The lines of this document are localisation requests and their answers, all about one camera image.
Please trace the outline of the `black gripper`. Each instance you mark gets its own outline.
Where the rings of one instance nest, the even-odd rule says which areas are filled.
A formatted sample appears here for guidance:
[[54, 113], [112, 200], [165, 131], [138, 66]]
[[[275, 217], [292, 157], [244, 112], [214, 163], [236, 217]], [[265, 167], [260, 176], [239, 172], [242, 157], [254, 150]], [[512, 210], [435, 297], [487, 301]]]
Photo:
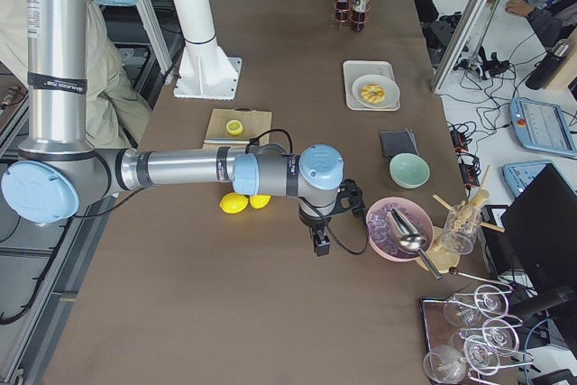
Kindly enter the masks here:
[[320, 211], [319, 206], [312, 205], [305, 197], [299, 197], [298, 215], [301, 222], [308, 227], [309, 235], [313, 244], [313, 250], [317, 257], [327, 255], [330, 252], [331, 241], [335, 241], [341, 248], [352, 255], [365, 253], [365, 246], [359, 251], [345, 246], [330, 228], [333, 216], [351, 212], [365, 227], [365, 204], [362, 189], [353, 179], [345, 179], [338, 187], [333, 209], [326, 215]]

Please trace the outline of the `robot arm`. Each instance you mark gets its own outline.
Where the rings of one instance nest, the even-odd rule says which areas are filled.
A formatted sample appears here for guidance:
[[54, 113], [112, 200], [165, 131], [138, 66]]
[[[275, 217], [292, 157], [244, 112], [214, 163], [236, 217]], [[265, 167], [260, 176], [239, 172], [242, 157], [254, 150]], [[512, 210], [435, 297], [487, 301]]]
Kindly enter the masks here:
[[5, 201], [22, 218], [49, 224], [120, 192], [161, 185], [228, 182], [244, 196], [298, 200], [317, 255], [335, 235], [330, 219], [366, 216], [362, 191], [343, 175], [343, 158], [315, 144], [301, 154], [260, 144], [184, 151], [97, 149], [86, 137], [87, 9], [138, 0], [27, 0], [30, 130], [19, 160], [3, 175]]

